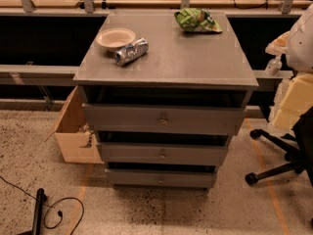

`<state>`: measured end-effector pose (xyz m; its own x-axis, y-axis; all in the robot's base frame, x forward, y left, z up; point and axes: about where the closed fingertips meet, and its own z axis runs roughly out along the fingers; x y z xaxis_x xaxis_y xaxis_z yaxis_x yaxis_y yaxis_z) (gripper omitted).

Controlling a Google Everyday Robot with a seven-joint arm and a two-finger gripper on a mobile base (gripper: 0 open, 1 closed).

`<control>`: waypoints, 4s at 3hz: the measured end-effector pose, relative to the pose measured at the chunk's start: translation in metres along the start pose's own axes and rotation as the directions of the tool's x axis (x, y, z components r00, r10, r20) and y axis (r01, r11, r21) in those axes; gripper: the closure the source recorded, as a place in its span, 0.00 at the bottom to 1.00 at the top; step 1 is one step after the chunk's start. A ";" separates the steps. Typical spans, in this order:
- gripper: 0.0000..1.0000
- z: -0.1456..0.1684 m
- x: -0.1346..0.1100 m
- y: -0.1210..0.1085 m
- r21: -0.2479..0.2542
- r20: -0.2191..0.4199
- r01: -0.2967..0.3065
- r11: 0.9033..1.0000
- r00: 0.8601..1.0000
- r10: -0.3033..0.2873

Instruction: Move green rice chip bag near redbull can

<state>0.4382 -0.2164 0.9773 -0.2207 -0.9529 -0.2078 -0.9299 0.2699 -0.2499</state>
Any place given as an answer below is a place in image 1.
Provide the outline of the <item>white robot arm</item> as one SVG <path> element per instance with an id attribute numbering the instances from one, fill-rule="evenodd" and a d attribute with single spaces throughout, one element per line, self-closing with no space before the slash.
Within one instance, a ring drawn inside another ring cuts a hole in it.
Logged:
<path id="1" fill-rule="evenodd" d="M 286 58 L 294 70 L 313 72 L 313 4 L 291 27 Z"/>

